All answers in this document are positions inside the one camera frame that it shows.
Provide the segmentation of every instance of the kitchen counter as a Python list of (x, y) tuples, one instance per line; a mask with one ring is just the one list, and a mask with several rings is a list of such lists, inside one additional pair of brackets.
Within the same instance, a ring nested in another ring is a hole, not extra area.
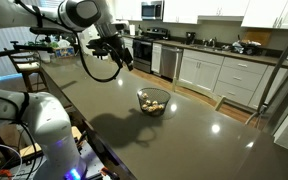
[[(98, 78), (117, 67), (90, 56), (86, 62)], [(252, 172), (246, 179), (288, 179), (288, 150), (204, 102), (168, 91), (165, 114), (150, 117), (136, 93), (157, 86), (125, 68), (109, 83), (91, 79), (77, 57), (43, 64), (43, 72), (138, 179), (241, 179), (244, 171)]]
[[(136, 38), (138, 36), (123, 35), (123, 37)], [(279, 60), (278, 58), (269, 57), (269, 56), (248, 56), (244, 54), (232, 53), (230, 51), (213, 51), (211, 49), (194, 48), (194, 47), (191, 47), (190, 45), (182, 44), (181, 42), (178, 42), (178, 41), (157, 40), (157, 41), (154, 41), (154, 43), (167, 45), (167, 46), (176, 46), (176, 47), (183, 48), (183, 49), (189, 49), (189, 50), (194, 50), (194, 51), (199, 51), (199, 52), (221, 55), (225, 57), (232, 57), (232, 58), (237, 58), (241, 60), (266, 64), (266, 65), (272, 65), (272, 66), (276, 65), (276, 63)], [(282, 67), (288, 69), (288, 61), (284, 61)]]

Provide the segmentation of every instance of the drawer handle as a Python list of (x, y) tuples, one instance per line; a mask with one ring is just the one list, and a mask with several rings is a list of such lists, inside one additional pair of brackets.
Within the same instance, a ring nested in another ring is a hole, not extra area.
[(237, 64), (238, 66), (241, 66), (241, 67), (247, 67), (246, 64)]
[(235, 96), (235, 93), (227, 91), (228, 94)]
[(239, 77), (236, 77), (236, 76), (233, 76), (233, 79), (236, 79), (236, 80), (242, 81), (242, 78), (239, 78)]

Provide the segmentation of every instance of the bottle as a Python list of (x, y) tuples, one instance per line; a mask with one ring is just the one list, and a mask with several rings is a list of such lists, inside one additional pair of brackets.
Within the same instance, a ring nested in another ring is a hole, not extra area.
[(142, 35), (142, 28), (141, 28), (141, 25), (138, 25), (138, 36), (141, 36)]

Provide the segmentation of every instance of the microwave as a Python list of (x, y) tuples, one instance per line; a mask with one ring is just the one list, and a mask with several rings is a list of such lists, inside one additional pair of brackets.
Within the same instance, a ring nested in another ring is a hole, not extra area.
[(143, 20), (162, 20), (164, 1), (142, 1)]

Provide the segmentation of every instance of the robotic arm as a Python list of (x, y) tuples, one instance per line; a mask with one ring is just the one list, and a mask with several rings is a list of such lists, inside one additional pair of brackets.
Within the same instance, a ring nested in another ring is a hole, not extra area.
[[(128, 24), (113, 22), (106, 0), (65, 0), (56, 9), (26, 6), (18, 0), (0, 0), (0, 28), (29, 26), (81, 32), (92, 24), (101, 37), (94, 44), (108, 44), (113, 48), (111, 51), (118, 54), (112, 56), (114, 60), (121, 63), (119, 57), (123, 59), (126, 51), (117, 31)], [(131, 69), (132, 59), (123, 60)], [(69, 117), (54, 96), (0, 90), (0, 126), (11, 122), (28, 124), (47, 159), (34, 179), (63, 179), (72, 170), (81, 177), (85, 174), (86, 163), (71, 135)]]

